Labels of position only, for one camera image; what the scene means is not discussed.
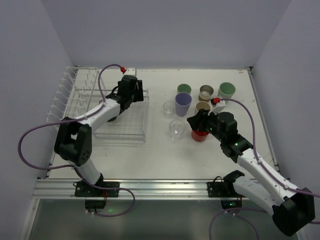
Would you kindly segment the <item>red mug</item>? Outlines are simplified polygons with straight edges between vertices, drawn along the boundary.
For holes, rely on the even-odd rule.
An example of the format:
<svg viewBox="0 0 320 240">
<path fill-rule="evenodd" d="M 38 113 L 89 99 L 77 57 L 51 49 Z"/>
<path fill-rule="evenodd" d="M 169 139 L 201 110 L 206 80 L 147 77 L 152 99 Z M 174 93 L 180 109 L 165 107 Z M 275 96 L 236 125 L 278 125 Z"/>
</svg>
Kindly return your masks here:
<svg viewBox="0 0 320 240">
<path fill-rule="evenodd" d="M 198 131 L 193 130 L 191 132 L 191 137 L 196 142 L 204 142 L 210 133 L 208 131 Z"/>
</svg>

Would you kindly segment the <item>tall beige cup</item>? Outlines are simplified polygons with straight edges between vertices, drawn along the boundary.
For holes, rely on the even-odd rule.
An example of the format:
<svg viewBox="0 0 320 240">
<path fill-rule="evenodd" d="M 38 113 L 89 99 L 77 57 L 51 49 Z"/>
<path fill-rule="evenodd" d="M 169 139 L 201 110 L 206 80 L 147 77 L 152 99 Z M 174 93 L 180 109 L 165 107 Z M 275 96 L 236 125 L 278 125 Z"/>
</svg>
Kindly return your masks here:
<svg viewBox="0 0 320 240">
<path fill-rule="evenodd" d="M 197 114 L 201 109 L 208 111 L 207 114 L 209 114 L 212 108 L 208 102 L 200 101 L 196 104 L 194 113 Z"/>
</svg>

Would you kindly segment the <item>clear glass front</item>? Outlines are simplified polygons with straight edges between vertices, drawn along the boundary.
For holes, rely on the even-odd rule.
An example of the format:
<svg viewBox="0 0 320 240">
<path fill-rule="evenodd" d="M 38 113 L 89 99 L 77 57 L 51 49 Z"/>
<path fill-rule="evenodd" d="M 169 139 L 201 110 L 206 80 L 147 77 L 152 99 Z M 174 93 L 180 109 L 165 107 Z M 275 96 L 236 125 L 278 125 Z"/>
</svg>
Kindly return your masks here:
<svg viewBox="0 0 320 240">
<path fill-rule="evenodd" d="M 182 120 L 175 119 L 170 122 L 169 131 L 173 140 L 180 140 L 183 138 L 186 131 L 186 124 Z"/>
</svg>

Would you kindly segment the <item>lavender plastic cup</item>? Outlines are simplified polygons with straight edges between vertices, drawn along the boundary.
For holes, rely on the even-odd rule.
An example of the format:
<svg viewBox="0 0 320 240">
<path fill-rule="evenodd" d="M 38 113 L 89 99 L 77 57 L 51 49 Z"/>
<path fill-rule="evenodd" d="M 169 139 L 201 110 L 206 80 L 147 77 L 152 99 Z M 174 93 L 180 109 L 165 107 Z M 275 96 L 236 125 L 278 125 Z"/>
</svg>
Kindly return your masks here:
<svg viewBox="0 0 320 240">
<path fill-rule="evenodd" d="M 180 92 L 175 96 L 175 112 L 179 117 L 184 117 L 192 103 L 192 97 L 186 92 Z"/>
</svg>

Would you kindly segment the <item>small clear faceted glass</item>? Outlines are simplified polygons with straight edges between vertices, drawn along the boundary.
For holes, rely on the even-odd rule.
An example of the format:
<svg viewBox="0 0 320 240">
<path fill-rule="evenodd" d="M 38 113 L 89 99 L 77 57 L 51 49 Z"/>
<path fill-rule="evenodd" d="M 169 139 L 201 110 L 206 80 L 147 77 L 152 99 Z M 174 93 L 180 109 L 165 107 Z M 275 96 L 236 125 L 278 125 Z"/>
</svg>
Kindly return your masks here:
<svg viewBox="0 0 320 240">
<path fill-rule="evenodd" d="M 172 101 L 166 101 L 163 104 L 163 113 L 165 116 L 172 116 L 175 113 L 175 104 Z"/>
</svg>

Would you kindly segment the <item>tall light green cup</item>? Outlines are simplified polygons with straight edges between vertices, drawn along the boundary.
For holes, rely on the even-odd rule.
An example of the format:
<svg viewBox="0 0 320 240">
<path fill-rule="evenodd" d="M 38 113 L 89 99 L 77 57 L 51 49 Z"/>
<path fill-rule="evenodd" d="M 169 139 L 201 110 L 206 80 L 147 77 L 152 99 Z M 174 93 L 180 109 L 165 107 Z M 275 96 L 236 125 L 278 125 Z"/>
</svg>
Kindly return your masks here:
<svg viewBox="0 0 320 240">
<path fill-rule="evenodd" d="M 223 99 L 231 99 L 236 92 L 236 87 L 230 82 L 223 82 L 218 88 L 217 96 Z"/>
</svg>

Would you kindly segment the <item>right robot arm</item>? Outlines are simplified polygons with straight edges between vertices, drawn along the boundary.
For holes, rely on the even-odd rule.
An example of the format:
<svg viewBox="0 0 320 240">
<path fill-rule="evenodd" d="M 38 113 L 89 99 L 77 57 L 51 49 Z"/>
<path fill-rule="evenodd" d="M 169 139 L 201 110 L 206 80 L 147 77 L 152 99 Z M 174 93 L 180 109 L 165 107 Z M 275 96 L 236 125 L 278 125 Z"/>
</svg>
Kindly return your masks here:
<svg viewBox="0 0 320 240">
<path fill-rule="evenodd" d="M 264 159 L 255 153 L 254 146 L 238 133 L 238 123 L 230 112 L 215 114 L 201 109 L 187 118 L 191 129 L 209 133 L 219 142 L 222 152 L 249 172 L 250 180 L 239 170 L 223 177 L 221 182 L 211 181 L 207 186 L 222 194 L 244 196 L 264 209 L 277 228 L 292 236 L 316 217 L 315 202 L 308 188 L 299 189 L 285 179 Z"/>
</svg>

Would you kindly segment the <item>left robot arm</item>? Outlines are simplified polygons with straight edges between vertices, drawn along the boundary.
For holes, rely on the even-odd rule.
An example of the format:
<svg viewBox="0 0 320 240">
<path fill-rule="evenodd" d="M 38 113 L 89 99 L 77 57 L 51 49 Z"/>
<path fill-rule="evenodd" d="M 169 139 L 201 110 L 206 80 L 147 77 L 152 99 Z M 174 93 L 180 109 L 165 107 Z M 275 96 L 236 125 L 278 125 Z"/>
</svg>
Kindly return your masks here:
<svg viewBox="0 0 320 240">
<path fill-rule="evenodd" d="M 79 117 L 63 119 L 54 152 L 70 163 L 80 177 L 75 186 L 75 196 L 106 198 L 118 194 L 120 185 L 108 185 L 91 160 L 93 133 L 106 122 L 114 121 L 132 103 L 143 100 L 143 82 L 135 76 L 124 75 L 110 94 L 103 95 L 96 107 Z"/>
</svg>

